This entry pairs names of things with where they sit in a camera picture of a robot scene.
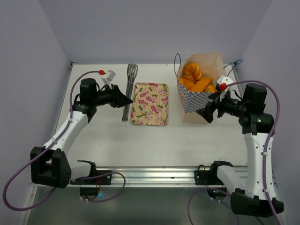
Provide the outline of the metal serving tongs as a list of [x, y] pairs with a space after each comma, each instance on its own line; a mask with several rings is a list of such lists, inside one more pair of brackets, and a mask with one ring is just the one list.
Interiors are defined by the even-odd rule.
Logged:
[[[132, 97], [134, 81], [137, 76], [137, 73], [138, 73], [138, 66], [133, 63], [128, 64], [128, 66], [127, 66], [127, 88], [126, 88], [126, 97], [127, 98]], [[124, 106], [122, 122], [128, 121], [129, 107], [130, 107], [130, 104]]]

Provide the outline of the blue checkered paper bag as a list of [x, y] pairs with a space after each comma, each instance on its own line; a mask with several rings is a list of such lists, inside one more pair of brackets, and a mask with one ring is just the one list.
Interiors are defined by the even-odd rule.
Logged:
[[209, 96], [217, 92], [218, 81], [228, 77], [242, 59], [224, 64], [219, 52], [200, 53], [181, 61], [180, 54], [174, 57], [173, 68], [177, 80], [181, 120], [185, 123], [206, 123], [196, 113], [211, 101]]

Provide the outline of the twisted fake bread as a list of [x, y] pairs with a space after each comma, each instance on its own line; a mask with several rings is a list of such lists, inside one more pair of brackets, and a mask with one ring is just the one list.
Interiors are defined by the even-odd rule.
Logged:
[[202, 72], [197, 63], [190, 62], [183, 67], [184, 77], [190, 82], [196, 83], [202, 78]]

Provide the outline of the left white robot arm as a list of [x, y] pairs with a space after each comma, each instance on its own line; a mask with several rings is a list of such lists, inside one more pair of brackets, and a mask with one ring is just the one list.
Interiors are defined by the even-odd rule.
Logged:
[[71, 164], [67, 158], [68, 151], [90, 123], [98, 106], [121, 108], [132, 102], [116, 84], [99, 88], [93, 78], [81, 80], [80, 92], [76, 97], [71, 97], [70, 112], [63, 125], [42, 147], [34, 147], [30, 152], [32, 182], [54, 188], [65, 188], [77, 179], [87, 184], [94, 183], [98, 177], [96, 164], [87, 160], [77, 160]]

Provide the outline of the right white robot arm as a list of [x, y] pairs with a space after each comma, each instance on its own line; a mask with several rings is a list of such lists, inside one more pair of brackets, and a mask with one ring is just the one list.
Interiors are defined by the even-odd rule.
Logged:
[[283, 202], [277, 200], [271, 166], [271, 149], [275, 120], [264, 112], [267, 89], [263, 85], [248, 83], [240, 100], [228, 91], [217, 91], [197, 113], [209, 123], [217, 111], [220, 118], [225, 113], [239, 119], [247, 148], [247, 181], [243, 182], [233, 165], [226, 161], [214, 161], [209, 170], [195, 171], [201, 185], [223, 184], [230, 194], [230, 206], [234, 214], [271, 217], [284, 211]]

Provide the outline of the fake croissant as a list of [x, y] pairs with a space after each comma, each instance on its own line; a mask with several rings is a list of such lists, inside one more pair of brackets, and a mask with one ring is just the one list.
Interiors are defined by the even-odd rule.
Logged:
[[213, 86], [212, 84], [208, 85], [205, 89], [204, 92], [211, 92], [211, 93], [216, 93], [217, 90], [215, 88], [215, 86]]

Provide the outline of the long fake baguette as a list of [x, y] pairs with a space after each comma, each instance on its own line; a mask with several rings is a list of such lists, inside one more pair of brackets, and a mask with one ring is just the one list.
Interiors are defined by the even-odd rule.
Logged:
[[204, 92], [204, 89], [210, 85], [212, 82], [212, 79], [210, 77], [203, 77], [201, 78], [195, 86], [190, 89], [190, 92]]

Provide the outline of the floral rectangular tray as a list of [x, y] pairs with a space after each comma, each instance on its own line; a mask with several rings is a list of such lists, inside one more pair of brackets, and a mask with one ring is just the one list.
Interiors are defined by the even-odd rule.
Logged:
[[130, 121], [134, 125], [168, 124], [169, 88], [165, 83], [137, 82], [134, 85]]

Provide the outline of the right black base bracket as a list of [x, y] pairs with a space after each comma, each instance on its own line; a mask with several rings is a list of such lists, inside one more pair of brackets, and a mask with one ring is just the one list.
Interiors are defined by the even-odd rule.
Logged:
[[194, 180], [196, 185], [223, 185], [223, 182], [217, 177], [217, 168], [215, 164], [211, 164], [206, 168], [204, 165], [199, 165], [194, 171]]

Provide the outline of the black base bracket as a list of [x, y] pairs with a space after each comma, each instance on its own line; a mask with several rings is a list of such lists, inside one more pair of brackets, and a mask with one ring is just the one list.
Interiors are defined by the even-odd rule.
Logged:
[[217, 168], [215, 164], [211, 164], [206, 168], [204, 165], [199, 165], [194, 171], [194, 180], [196, 185], [223, 185], [223, 182], [217, 177]]
[[110, 174], [112, 171], [111, 170], [96, 170], [95, 174], [92, 175], [94, 176], [100, 176], [100, 178], [96, 179], [88, 179], [88, 180], [82, 180], [82, 179], [76, 179], [72, 180], [70, 182], [71, 185], [111, 185], [112, 181], [112, 175]]

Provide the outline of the left black base bracket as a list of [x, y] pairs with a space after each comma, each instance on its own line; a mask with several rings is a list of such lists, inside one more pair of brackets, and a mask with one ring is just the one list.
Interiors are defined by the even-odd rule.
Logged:
[[72, 180], [70, 182], [71, 185], [111, 185], [112, 181], [112, 175], [110, 174], [112, 171], [111, 170], [96, 170], [95, 174], [92, 175], [94, 176], [100, 176], [100, 178], [96, 179], [88, 179], [88, 180], [82, 180], [82, 179], [76, 179]]

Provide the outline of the aluminium mounting rail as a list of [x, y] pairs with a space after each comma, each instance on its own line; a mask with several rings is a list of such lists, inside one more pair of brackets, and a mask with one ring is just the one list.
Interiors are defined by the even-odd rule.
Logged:
[[111, 187], [121, 187], [123, 182], [127, 187], [138, 188], [171, 188], [171, 187], [200, 187], [194, 180], [197, 167], [97, 167], [96, 170], [111, 170], [124, 175], [125, 180], [118, 174], [112, 174]]

